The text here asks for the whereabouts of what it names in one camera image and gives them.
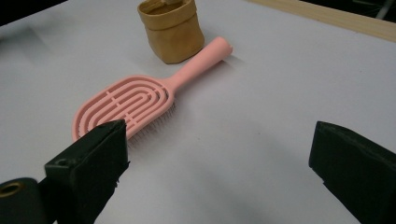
hairbrush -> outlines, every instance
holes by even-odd
[[[181,86],[232,51],[227,40],[218,36],[170,77],[133,75],[115,82],[78,110],[72,125],[74,141],[94,127],[115,119],[125,120],[126,136],[130,139],[171,108]]]

